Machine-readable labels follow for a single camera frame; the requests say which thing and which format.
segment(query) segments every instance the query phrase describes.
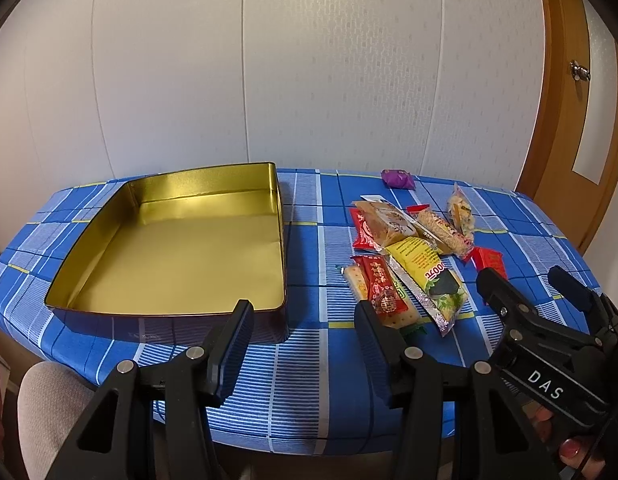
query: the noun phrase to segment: snack wrapper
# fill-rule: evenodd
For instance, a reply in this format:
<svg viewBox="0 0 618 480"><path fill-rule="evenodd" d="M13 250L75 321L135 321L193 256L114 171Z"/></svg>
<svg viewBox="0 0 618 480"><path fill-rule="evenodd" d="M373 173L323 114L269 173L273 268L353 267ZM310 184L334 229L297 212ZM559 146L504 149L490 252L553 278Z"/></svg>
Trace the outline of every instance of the snack wrapper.
<svg viewBox="0 0 618 480"><path fill-rule="evenodd" d="M389 274L391 275L391 280L393 281L395 291L398 293L400 299L404 301L404 304L406 304L407 310L404 312L387 314L385 319L382 320L382 324L391 328L404 328L419 322L422 319L420 317L420 313L416 310L411 298L407 296L407 292L404 290L403 284L400 282L393 270L389 269Z"/></svg>
<svg viewBox="0 0 618 480"><path fill-rule="evenodd" d="M388 202L354 202L367 222L369 233L381 248L404 240L418 233L408 216Z"/></svg>
<svg viewBox="0 0 618 480"><path fill-rule="evenodd" d="M431 231L429 231L424 225L418 223L415 218L411 218L413 221L413 225L416 227L416 231L418 232L419 238L425 240L429 246L436 251L438 254L453 254L454 251L449 249L443 241L436 237Z"/></svg>
<svg viewBox="0 0 618 480"><path fill-rule="evenodd" d="M365 276L362 268L358 264L353 264L349 267L340 267L340 273L349 285L349 289L356 299L356 302L366 300L369 295L369 290L367 288L367 277ZM389 269L389 274L391 276L391 280L393 281L395 291L398 294L398 297L404 301L407 310L404 312L394 312L380 316L381 323L384 326L398 329L418 323L422 318L404 290L403 284L391 269Z"/></svg>
<svg viewBox="0 0 618 480"><path fill-rule="evenodd" d="M502 253L487 249L485 247L474 247L471 253L471 259L474 261L477 270L483 270L485 267L491 267L505 280L507 279L507 271L502 262Z"/></svg>
<svg viewBox="0 0 618 480"><path fill-rule="evenodd" d="M411 189L416 190L416 185L413 182L411 173L404 170L383 170L380 173L383 182L387 187L395 187L396 189Z"/></svg>
<svg viewBox="0 0 618 480"><path fill-rule="evenodd" d="M468 240L474 241L476 219L471 213L471 205L457 183L454 183L454 192L447 201L447 212L454 227Z"/></svg>
<svg viewBox="0 0 618 480"><path fill-rule="evenodd" d="M388 314L398 314L407 311L407 305L398 295L387 263L382 256L352 256L364 272L367 282L368 296L374 306L375 313L383 319Z"/></svg>
<svg viewBox="0 0 618 480"><path fill-rule="evenodd" d="M369 289L367 288L367 278L360 266L353 264L349 267L342 267L340 272L349 285L353 297L356 298L356 303L366 300L369 296Z"/></svg>
<svg viewBox="0 0 618 480"><path fill-rule="evenodd" d="M445 219L435 214L428 204L412 205L407 212L448 246L462 261L469 259L474 243L456 231Z"/></svg>
<svg viewBox="0 0 618 480"><path fill-rule="evenodd" d="M455 272L447 269L438 254L420 238L405 238L387 247L387 252L429 298L422 306L434 320L440 333L446 335L468 298L467 291ZM416 292L412 292L420 301Z"/></svg>
<svg viewBox="0 0 618 480"><path fill-rule="evenodd" d="M372 237L367 221L360 209L357 207L349 208L349 213L353 220L353 224L356 226L356 232L358 233L352 247L354 249L364 249L367 251L379 251L381 247L374 242L374 237Z"/></svg>

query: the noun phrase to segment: small red packet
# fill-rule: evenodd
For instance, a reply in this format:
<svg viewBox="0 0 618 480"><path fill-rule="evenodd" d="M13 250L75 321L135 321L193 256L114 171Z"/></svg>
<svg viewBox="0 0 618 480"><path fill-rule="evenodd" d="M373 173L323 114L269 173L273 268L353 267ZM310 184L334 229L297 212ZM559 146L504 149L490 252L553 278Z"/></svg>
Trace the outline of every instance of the small red packet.
<svg viewBox="0 0 618 480"><path fill-rule="evenodd" d="M368 300L378 316L398 314L408 310L407 304L393 286L387 262L382 256L352 256L367 278Z"/></svg>
<svg viewBox="0 0 618 480"><path fill-rule="evenodd" d="M356 226L356 232L358 237L352 243L354 249L363 249L367 251L378 251L380 246L374 242L374 238L369 231L369 226L365 217L362 215L362 211L357 207L349 208L349 213L353 224Z"/></svg>
<svg viewBox="0 0 618 480"><path fill-rule="evenodd" d="M507 271L502 262L502 253L487 249L485 247L474 247L471 252L471 259L474 261L477 270L483 270L485 267L491 267L498 272L505 280L507 279Z"/></svg>
<svg viewBox="0 0 618 480"><path fill-rule="evenodd" d="M428 207L430 207L429 204L408 205L407 213L409 213L409 215L412 216L413 218L416 218L420 211L424 211Z"/></svg>

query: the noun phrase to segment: wooden door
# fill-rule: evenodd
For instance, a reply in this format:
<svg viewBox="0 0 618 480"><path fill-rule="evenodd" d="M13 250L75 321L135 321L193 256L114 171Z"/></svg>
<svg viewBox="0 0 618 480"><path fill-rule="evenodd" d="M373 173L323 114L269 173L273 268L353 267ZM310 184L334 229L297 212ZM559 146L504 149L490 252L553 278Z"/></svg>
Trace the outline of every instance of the wooden door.
<svg viewBox="0 0 618 480"><path fill-rule="evenodd" d="M598 184L573 171L587 113L589 83L575 80L570 62L590 62L582 0L544 0L545 74L540 108L518 187L533 198L583 253L618 181L618 101L609 152Z"/></svg>

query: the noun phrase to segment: gold tin box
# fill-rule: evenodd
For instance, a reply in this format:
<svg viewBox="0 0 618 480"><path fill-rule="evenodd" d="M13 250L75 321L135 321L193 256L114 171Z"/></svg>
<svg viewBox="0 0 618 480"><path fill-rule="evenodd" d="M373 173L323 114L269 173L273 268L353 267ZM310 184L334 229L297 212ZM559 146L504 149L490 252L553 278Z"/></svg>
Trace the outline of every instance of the gold tin box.
<svg viewBox="0 0 618 480"><path fill-rule="evenodd" d="M193 344L242 299L255 311L252 342L286 339L282 207L268 162L125 183L44 301L78 332Z"/></svg>

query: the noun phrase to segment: door knob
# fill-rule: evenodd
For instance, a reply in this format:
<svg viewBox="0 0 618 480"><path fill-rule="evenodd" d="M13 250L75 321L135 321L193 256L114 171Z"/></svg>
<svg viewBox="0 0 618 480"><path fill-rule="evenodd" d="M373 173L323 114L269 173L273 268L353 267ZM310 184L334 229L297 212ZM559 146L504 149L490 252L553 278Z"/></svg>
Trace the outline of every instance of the door knob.
<svg viewBox="0 0 618 480"><path fill-rule="evenodd" d="M592 79L592 75L590 74L589 69L580 66L576 60L573 60L571 63L569 63L569 66L572 69L572 77L574 78L574 80L589 81Z"/></svg>

